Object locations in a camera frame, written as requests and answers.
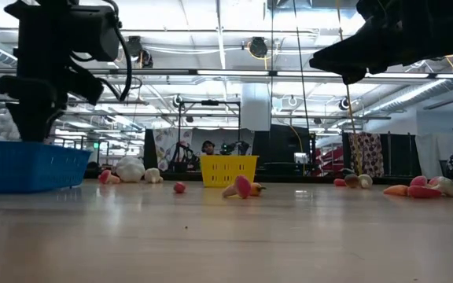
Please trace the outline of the white pillar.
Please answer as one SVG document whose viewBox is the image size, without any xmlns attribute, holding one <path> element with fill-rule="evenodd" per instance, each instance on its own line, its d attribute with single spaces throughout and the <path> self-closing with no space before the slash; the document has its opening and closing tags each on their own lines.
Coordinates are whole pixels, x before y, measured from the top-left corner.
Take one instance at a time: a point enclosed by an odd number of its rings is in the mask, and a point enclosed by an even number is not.
<svg viewBox="0 0 453 283">
<path fill-rule="evenodd" d="M 241 91 L 241 127 L 269 131 L 271 127 L 271 96 L 267 84 L 246 83 Z"/>
</svg>

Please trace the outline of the blue plastic basket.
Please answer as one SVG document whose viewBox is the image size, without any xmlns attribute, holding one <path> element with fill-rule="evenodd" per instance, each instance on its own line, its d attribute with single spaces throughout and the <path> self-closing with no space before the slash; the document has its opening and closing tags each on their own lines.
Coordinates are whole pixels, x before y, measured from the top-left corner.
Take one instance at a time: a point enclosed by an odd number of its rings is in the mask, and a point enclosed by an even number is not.
<svg viewBox="0 0 453 283">
<path fill-rule="evenodd" d="M 0 141 L 0 193 L 78 186 L 90 152 L 36 142 Z"/>
</svg>

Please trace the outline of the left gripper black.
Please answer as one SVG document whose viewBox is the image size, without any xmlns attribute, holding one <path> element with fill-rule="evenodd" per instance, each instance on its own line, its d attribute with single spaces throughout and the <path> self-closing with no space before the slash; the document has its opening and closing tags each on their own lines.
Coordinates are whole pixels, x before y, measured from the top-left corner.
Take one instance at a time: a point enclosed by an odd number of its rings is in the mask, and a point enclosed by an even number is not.
<svg viewBox="0 0 453 283">
<path fill-rule="evenodd" d="M 17 74 L 0 77 L 0 94 L 20 101 L 48 101 L 38 115 L 27 104 L 8 104 L 8 110 L 24 142 L 44 142 L 54 122 L 64 115 L 68 94 L 96 105 L 102 82 L 72 59 L 63 32 L 51 20 L 30 19 L 19 23 Z"/>
</svg>

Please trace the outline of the brown patterned cloth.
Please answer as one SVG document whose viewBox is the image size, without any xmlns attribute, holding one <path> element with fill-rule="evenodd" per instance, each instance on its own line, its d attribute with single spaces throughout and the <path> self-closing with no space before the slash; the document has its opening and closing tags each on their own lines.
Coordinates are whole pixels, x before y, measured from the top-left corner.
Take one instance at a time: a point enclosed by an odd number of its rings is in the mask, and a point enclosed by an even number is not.
<svg viewBox="0 0 453 283">
<path fill-rule="evenodd" d="M 381 135 L 367 132 L 348 136 L 351 150 L 351 166 L 357 173 L 380 178 L 385 175 L 381 147 Z"/>
</svg>

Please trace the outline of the white hanging cloth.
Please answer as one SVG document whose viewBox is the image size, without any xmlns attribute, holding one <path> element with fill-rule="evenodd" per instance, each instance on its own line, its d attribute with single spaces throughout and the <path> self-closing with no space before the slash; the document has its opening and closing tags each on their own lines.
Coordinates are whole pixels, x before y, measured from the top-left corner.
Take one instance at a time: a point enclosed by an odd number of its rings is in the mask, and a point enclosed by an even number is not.
<svg viewBox="0 0 453 283">
<path fill-rule="evenodd" d="M 415 136 L 422 175 L 428 178 L 442 176 L 441 160 L 453 153 L 453 134 L 435 133 Z"/>
</svg>

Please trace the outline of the large red chili pepper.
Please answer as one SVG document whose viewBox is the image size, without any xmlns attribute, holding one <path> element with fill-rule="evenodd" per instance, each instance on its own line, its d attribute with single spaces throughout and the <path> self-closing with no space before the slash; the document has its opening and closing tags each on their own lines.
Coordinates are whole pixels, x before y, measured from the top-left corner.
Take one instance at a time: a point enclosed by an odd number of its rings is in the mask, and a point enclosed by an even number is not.
<svg viewBox="0 0 453 283">
<path fill-rule="evenodd" d="M 409 186 L 407 194 L 409 197 L 417 199 L 433 199 L 441 197 L 442 192 L 425 186 Z"/>
</svg>

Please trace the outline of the red cap mushroom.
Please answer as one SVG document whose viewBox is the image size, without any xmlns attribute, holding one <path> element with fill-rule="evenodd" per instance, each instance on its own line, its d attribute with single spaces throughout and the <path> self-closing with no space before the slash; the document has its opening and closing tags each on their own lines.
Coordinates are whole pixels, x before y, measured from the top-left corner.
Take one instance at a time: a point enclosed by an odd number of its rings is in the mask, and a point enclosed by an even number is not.
<svg viewBox="0 0 453 283">
<path fill-rule="evenodd" d="M 98 176 L 98 181 L 101 184 L 118 184 L 120 183 L 120 178 L 113 175 L 110 170 L 103 170 Z"/>
</svg>

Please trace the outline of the long ceiling light bar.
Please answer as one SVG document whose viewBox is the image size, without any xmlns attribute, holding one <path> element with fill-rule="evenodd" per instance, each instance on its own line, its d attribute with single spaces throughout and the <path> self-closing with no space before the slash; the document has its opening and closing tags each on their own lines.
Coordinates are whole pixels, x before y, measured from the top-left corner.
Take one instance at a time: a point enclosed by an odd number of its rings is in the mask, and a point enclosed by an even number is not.
<svg viewBox="0 0 453 283">
<path fill-rule="evenodd" d="M 93 68 L 83 71 L 90 75 L 126 75 L 126 69 Z M 16 68 L 0 68 L 0 75 L 16 75 Z M 132 75 L 191 75 L 191 76 L 251 76 L 251 77 L 300 77 L 338 79 L 340 75 L 332 72 L 317 71 L 252 71 L 252 70 L 216 70 L 216 69 L 133 69 Z M 415 72 L 385 72 L 379 74 L 366 73 L 364 79 L 394 79 L 394 80 L 430 80 L 453 79 L 453 73 L 415 73 Z"/>
</svg>

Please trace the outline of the yellow plastic basket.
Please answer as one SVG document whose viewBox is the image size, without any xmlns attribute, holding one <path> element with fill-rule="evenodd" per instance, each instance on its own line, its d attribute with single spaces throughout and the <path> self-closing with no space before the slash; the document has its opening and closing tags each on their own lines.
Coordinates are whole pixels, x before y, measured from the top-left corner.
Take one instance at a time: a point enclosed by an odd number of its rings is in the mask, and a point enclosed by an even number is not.
<svg viewBox="0 0 453 283">
<path fill-rule="evenodd" d="M 204 187 L 223 188 L 234 183 L 239 175 L 254 181 L 258 156 L 203 155 L 200 157 Z"/>
</svg>

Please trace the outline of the black partition panel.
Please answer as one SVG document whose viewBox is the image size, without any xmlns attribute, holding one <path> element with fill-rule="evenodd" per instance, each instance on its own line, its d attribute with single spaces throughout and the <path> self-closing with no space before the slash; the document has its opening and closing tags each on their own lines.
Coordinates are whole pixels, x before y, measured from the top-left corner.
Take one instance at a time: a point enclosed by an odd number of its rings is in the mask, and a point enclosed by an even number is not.
<svg viewBox="0 0 453 283">
<path fill-rule="evenodd" d="M 257 175 L 308 175 L 315 166 L 308 129 L 272 124 L 269 131 L 256 131 L 252 155 L 258 156 Z"/>
<path fill-rule="evenodd" d="M 414 135 L 382 134 L 381 150 L 385 176 L 416 177 L 422 174 Z"/>
</svg>

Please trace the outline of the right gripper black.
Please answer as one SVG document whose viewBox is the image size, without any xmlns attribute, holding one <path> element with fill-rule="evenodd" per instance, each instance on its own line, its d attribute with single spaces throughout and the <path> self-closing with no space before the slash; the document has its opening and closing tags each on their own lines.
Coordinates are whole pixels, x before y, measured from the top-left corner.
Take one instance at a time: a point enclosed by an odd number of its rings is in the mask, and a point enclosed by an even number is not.
<svg viewBox="0 0 453 283">
<path fill-rule="evenodd" d="M 366 23 L 351 37 L 309 60 L 313 68 L 343 72 L 344 84 L 396 64 L 453 55 L 453 0 L 359 0 Z"/>
</svg>

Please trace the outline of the large white mushroom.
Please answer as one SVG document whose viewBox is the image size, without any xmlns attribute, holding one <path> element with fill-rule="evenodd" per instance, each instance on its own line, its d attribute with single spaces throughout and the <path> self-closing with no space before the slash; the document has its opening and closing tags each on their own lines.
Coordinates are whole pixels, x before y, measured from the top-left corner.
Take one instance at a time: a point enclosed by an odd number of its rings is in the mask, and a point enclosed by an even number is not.
<svg viewBox="0 0 453 283">
<path fill-rule="evenodd" d="M 446 197 L 453 197 L 453 181 L 449 178 L 439 176 L 439 184 L 434 186 L 434 189 L 437 189 L 442 192 Z"/>
</svg>

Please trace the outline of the large white garlic bulb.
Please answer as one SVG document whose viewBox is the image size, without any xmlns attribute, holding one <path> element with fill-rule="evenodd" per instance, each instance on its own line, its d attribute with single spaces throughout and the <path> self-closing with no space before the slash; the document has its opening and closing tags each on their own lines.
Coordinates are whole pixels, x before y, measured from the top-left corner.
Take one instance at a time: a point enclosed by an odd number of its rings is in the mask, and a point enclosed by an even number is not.
<svg viewBox="0 0 453 283">
<path fill-rule="evenodd" d="M 116 174 L 123 182 L 139 182 L 145 174 L 145 167 L 139 158 L 125 156 L 116 164 Z"/>
</svg>

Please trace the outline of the floral patterned cloth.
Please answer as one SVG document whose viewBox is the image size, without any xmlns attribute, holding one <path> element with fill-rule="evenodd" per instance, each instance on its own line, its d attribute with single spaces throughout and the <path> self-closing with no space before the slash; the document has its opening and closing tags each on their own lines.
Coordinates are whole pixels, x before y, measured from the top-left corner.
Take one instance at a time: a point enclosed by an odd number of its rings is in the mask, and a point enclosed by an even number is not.
<svg viewBox="0 0 453 283">
<path fill-rule="evenodd" d="M 161 171 L 167 171 L 169 162 L 175 151 L 175 143 L 178 135 L 177 128 L 160 128 L 153 130 L 157 154 L 157 167 Z M 190 145 L 192 142 L 192 130 L 181 130 L 181 142 Z"/>
</svg>

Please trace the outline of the orange carrot toy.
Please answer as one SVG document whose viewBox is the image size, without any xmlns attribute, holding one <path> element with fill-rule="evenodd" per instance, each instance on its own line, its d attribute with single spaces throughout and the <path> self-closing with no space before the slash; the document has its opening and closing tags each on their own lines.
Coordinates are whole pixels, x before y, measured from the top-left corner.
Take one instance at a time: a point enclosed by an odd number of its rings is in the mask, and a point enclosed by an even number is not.
<svg viewBox="0 0 453 283">
<path fill-rule="evenodd" d="M 407 197 L 408 196 L 408 186 L 405 185 L 394 185 L 390 186 L 383 190 L 383 194 L 398 196 L 398 197 Z"/>
</svg>

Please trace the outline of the red rack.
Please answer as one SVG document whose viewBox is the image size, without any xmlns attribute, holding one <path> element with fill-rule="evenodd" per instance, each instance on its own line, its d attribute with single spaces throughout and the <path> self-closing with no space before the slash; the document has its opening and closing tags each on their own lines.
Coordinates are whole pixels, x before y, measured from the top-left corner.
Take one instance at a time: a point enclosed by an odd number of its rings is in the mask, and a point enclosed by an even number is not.
<svg viewBox="0 0 453 283">
<path fill-rule="evenodd" d="M 344 150 L 342 145 L 332 144 L 316 149 L 316 174 L 320 177 L 342 176 Z"/>
</svg>

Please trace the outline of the black metal gantry frame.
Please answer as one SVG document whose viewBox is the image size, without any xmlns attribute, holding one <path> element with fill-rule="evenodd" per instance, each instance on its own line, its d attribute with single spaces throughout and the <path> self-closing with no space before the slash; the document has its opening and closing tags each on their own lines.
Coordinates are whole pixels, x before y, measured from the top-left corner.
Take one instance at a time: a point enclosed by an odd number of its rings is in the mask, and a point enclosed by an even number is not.
<svg viewBox="0 0 453 283">
<path fill-rule="evenodd" d="M 216 100 L 202 100 L 202 101 L 184 101 L 180 100 L 178 102 L 178 135 L 175 143 L 175 151 L 174 155 L 171 158 L 171 162 L 169 164 L 169 169 L 171 172 L 174 173 L 183 173 L 186 171 L 185 164 L 180 159 L 180 152 L 181 149 L 185 149 L 186 147 L 181 142 L 181 129 L 182 129 L 182 118 L 186 115 L 186 113 L 197 103 L 202 106 L 219 106 L 225 105 L 227 108 L 230 105 L 236 105 L 238 107 L 238 111 L 235 112 L 231 110 L 231 112 L 238 118 L 238 138 L 241 137 L 241 102 L 240 101 L 216 101 Z"/>
</svg>

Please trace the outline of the small white mushroom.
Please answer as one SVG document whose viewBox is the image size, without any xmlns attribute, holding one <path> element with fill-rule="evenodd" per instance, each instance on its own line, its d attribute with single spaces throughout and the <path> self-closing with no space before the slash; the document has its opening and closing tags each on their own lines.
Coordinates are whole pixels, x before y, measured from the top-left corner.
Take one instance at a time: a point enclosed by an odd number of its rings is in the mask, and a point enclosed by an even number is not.
<svg viewBox="0 0 453 283">
<path fill-rule="evenodd" d="M 158 168 L 153 167 L 145 170 L 144 180 L 147 183 L 157 184 L 162 183 L 164 179 L 160 175 L 160 170 Z"/>
</svg>

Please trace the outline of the silver ventilation duct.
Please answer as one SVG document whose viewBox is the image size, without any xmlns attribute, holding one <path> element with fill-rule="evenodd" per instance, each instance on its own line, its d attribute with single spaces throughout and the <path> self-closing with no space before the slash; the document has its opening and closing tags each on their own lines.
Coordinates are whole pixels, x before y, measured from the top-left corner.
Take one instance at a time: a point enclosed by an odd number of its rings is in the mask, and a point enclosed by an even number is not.
<svg viewBox="0 0 453 283">
<path fill-rule="evenodd" d="M 365 108 L 360 116 L 366 117 L 380 112 L 394 112 L 451 90 L 453 90 L 453 79 L 438 79 L 420 86 L 408 86 Z"/>
</svg>

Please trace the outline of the white lumpy figure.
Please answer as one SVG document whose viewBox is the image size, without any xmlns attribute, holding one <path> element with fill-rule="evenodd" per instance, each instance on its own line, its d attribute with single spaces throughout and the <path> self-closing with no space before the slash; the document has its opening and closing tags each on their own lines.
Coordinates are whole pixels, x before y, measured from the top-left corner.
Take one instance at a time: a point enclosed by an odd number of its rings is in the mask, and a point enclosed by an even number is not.
<svg viewBox="0 0 453 283">
<path fill-rule="evenodd" d="M 19 141 L 20 133 L 7 108 L 0 109 L 0 141 Z"/>
</svg>

